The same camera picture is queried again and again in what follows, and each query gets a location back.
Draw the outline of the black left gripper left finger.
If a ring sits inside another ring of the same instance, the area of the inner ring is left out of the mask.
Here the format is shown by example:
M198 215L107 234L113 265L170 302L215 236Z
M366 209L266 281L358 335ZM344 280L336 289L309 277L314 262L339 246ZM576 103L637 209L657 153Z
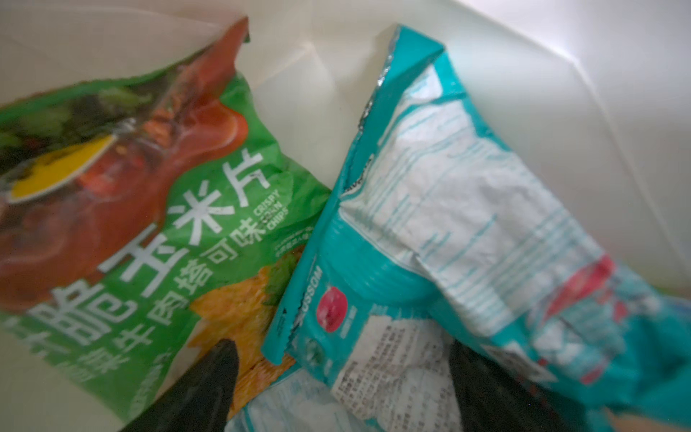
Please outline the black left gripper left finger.
M223 431L238 377L237 346L223 339L122 432Z

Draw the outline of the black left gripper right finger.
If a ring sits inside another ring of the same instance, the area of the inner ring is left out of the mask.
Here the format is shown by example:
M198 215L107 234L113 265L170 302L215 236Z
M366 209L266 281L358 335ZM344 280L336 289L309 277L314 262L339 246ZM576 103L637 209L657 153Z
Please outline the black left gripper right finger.
M491 360L455 341L449 368L464 431L570 431L544 401Z

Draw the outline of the teal snack packet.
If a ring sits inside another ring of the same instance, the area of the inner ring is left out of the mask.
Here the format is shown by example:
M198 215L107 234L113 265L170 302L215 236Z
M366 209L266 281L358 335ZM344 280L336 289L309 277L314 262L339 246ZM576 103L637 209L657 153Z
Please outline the teal snack packet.
M606 253L482 120L446 47L399 26L262 351L382 431L464 431L455 341L570 431L690 425L689 303Z
M250 401L229 420L225 429L253 432L375 430L347 411L324 383L298 365Z

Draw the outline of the green corn chips packet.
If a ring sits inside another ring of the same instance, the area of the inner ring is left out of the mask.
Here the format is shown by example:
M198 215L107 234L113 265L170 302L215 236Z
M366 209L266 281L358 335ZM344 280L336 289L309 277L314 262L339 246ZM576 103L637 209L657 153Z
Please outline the green corn chips packet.
M262 123L240 18L195 54L1 109L1 322L132 421L221 340L237 415L329 189Z

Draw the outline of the blue checkered paper bag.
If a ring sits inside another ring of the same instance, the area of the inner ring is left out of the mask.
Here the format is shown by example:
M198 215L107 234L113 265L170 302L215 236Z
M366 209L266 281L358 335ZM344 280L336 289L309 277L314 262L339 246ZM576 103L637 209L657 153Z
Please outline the blue checkered paper bag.
M236 68L257 115L329 197L406 26L446 47L482 120L606 253L690 305L687 66L668 39L643 45L624 16L597 42L623 126L576 59L511 28L491 1L5 1L1 109L165 68L240 18Z

